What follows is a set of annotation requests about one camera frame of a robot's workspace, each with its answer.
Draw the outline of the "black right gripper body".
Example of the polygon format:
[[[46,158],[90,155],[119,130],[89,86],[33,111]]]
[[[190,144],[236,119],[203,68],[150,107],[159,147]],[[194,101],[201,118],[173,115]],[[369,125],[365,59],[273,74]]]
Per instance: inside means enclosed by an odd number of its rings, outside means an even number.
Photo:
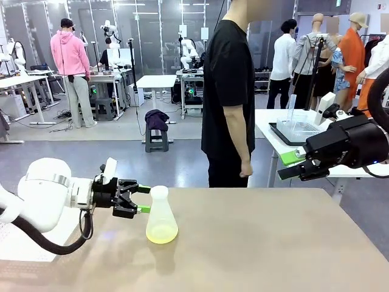
[[[349,117],[328,126],[338,139],[331,149],[337,165],[359,168],[389,158],[389,137],[372,119],[364,115]]]

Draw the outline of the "translucent plastic conical flask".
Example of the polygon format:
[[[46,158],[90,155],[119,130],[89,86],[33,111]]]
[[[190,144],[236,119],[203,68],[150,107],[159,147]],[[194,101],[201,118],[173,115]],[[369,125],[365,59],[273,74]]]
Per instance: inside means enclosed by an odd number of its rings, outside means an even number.
[[[168,197],[164,200],[152,198],[151,211],[146,226],[147,239],[155,244],[166,244],[176,238],[178,231]]]

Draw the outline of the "clear plastic graduated cylinder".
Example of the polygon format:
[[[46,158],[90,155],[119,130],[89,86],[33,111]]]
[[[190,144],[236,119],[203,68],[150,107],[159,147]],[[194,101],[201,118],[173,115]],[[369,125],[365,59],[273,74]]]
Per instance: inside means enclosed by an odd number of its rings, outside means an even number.
[[[291,94],[289,98],[287,121],[290,121],[293,118],[296,98],[297,98],[296,94]]]

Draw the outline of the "person's right forearm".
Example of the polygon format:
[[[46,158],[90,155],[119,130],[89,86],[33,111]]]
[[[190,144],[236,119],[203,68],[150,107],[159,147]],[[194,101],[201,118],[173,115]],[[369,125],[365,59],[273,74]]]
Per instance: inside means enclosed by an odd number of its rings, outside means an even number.
[[[250,162],[250,151],[247,145],[246,132],[244,130],[239,130],[232,128],[229,130],[231,140],[235,146],[235,149],[241,159],[242,163]]]

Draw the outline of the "person's right hand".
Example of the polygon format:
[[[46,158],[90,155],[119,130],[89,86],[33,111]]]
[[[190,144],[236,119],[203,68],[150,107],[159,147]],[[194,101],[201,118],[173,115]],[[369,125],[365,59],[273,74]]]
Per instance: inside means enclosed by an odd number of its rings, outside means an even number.
[[[241,161],[241,172],[239,176],[241,178],[248,178],[253,174],[253,168],[250,160],[242,160]]]

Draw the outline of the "black plastic tray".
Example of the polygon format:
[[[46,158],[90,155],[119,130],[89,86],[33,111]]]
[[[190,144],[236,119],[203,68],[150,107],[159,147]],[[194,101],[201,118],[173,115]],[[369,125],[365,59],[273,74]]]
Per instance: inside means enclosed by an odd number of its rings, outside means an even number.
[[[302,146],[305,142],[290,142],[287,140],[278,130],[277,130],[277,123],[272,122],[269,123],[270,129],[288,146]]]

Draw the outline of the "grey stool under clothing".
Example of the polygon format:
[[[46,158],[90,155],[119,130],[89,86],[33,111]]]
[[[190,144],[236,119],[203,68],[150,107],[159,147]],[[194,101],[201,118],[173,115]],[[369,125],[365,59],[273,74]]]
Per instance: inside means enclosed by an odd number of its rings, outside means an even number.
[[[152,151],[163,151],[169,150],[169,141],[167,131],[152,130],[146,126],[145,132],[145,151],[151,153]]]

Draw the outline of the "mannequin in white shirt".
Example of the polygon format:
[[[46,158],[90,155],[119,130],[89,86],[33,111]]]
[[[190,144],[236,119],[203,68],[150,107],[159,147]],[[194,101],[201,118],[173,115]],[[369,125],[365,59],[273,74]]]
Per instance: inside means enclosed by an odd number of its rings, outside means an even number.
[[[375,79],[389,68],[389,33],[371,50],[368,66],[357,76],[356,83],[362,84],[357,109],[367,118],[371,117],[367,98]]]

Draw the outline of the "white perforated plastic basket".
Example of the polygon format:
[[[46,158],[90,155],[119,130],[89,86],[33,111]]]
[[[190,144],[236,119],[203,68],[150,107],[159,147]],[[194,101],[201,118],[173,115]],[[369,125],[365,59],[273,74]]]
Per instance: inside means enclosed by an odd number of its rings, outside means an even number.
[[[64,245],[78,226],[79,213],[78,209],[64,208],[57,226],[44,233],[45,238]],[[55,254],[42,249],[16,226],[0,223],[0,260],[52,262],[55,257]]]

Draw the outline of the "white empty table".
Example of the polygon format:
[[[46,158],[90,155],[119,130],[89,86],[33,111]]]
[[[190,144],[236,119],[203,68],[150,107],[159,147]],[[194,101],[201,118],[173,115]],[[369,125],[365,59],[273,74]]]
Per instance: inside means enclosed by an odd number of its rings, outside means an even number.
[[[151,91],[152,110],[158,110],[157,96],[161,102],[164,100],[164,89],[172,88],[176,82],[176,75],[144,75],[134,84],[137,89]]]

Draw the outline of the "white desk with trays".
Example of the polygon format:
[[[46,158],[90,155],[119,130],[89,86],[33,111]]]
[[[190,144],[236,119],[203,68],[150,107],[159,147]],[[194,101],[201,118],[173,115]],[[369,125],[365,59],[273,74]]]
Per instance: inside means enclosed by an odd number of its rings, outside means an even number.
[[[114,121],[119,120],[129,108],[128,90],[126,84],[128,69],[118,71],[92,71],[89,82],[89,101],[95,117],[96,99],[112,99],[115,110]]]

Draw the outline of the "desk with robot equipment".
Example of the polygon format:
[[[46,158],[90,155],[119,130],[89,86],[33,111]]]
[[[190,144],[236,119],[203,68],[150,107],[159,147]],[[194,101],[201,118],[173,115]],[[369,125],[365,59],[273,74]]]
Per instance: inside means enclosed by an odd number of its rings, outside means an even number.
[[[176,72],[181,90],[181,119],[184,120],[189,111],[202,113],[204,74],[200,69],[180,70]]]

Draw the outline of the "seated person in black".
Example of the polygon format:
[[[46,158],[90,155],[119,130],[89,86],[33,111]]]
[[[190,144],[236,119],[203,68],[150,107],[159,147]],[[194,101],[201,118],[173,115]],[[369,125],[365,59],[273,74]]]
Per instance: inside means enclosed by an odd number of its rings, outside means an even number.
[[[110,44],[111,44],[111,39],[110,37],[107,37],[105,39],[105,43],[106,43],[106,49],[103,51],[102,55],[101,55],[101,58],[97,64],[98,67],[102,68],[103,70],[108,70],[109,69],[109,61],[108,61],[108,52],[107,50],[110,48]]]

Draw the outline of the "white long desk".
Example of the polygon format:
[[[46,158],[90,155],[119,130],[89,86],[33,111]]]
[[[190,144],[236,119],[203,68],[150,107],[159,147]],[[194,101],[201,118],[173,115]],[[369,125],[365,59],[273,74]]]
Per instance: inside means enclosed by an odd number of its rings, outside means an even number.
[[[48,82],[46,75],[19,75],[14,77],[8,77],[0,79],[0,89],[6,90],[6,89],[13,89],[16,86],[22,86],[22,88],[30,88],[34,101],[35,106],[38,111],[38,122],[30,122],[30,125],[56,125],[56,122],[46,122],[43,117],[42,108],[39,102],[38,94],[36,91],[35,82],[39,80],[45,80]]]

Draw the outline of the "person in pink hoodie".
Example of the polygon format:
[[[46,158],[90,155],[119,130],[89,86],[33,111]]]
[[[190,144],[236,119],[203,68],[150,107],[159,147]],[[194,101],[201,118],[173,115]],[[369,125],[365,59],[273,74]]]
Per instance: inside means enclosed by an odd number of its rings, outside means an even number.
[[[69,18],[60,22],[61,29],[50,40],[50,48],[58,73],[63,77],[73,123],[77,128],[97,125],[89,101],[90,64],[84,43],[74,35]]]

